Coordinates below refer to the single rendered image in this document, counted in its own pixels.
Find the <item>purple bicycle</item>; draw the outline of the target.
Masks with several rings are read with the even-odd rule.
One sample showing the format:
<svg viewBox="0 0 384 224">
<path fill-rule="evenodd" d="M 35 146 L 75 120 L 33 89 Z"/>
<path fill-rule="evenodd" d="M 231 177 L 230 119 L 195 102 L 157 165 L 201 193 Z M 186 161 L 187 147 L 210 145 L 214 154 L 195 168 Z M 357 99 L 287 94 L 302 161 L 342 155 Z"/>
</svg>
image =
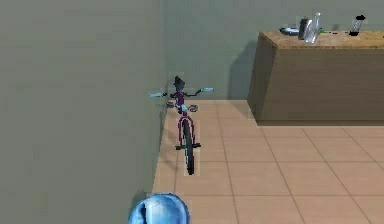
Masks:
<svg viewBox="0 0 384 224">
<path fill-rule="evenodd" d="M 202 92 L 213 92 L 214 89 L 212 87 L 206 87 L 197 90 L 194 94 L 188 94 L 184 91 L 185 82 L 179 76 L 174 78 L 173 85 L 176 89 L 174 93 L 153 93 L 150 94 L 150 97 L 154 98 L 169 96 L 173 99 L 173 102 L 166 103 L 166 107 L 175 108 L 181 115 L 178 120 L 179 144 L 175 146 L 175 149 L 185 151 L 185 163 L 187 166 L 187 172 L 189 175 L 193 175 L 195 171 L 194 149 L 200 147 L 201 144 L 196 141 L 194 121 L 188 115 L 188 113 L 197 112 L 199 107 L 197 105 L 187 105 L 185 103 L 185 98 L 198 96 Z"/>
</svg>

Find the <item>blue plate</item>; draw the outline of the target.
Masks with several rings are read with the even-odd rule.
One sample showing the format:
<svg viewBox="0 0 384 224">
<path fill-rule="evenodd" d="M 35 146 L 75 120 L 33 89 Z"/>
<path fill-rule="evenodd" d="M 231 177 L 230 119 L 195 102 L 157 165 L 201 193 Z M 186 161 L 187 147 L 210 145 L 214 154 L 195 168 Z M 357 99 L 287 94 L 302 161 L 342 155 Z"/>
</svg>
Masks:
<svg viewBox="0 0 384 224">
<path fill-rule="evenodd" d="M 298 36 L 299 35 L 299 29 L 298 28 L 280 28 L 279 31 L 283 35 L 289 35 L 289 36 Z"/>
</svg>

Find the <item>brown wooden counter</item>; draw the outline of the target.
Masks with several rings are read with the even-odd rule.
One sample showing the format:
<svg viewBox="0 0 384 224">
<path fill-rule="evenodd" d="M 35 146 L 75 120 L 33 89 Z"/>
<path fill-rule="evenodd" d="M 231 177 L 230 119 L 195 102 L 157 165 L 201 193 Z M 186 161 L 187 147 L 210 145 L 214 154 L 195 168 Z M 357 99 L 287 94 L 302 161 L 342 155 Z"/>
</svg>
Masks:
<svg viewBox="0 0 384 224">
<path fill-rule="evenodd" d="M 384 31 L 261 31 L 247 102 L 260 125 L 384 125 Z"/>
</svg>

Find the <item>black cup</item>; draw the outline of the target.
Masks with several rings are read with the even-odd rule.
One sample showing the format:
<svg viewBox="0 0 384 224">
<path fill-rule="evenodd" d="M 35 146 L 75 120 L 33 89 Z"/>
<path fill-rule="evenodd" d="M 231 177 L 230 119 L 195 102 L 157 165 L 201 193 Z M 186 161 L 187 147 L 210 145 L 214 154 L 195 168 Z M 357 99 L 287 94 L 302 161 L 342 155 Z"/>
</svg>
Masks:
<svg viewBox="0 0 384 224">
<path fill-rule="evenodd" d="M 300 27 L 299 27 L 299 34 L 298 34 L 299 40 L 304 40 L 305 31 L 307 29 L 306 27 L 308 25 L 308 21 L 309 21 L 308 18 L 303 18 L 300 20 Z"/>
</svg>

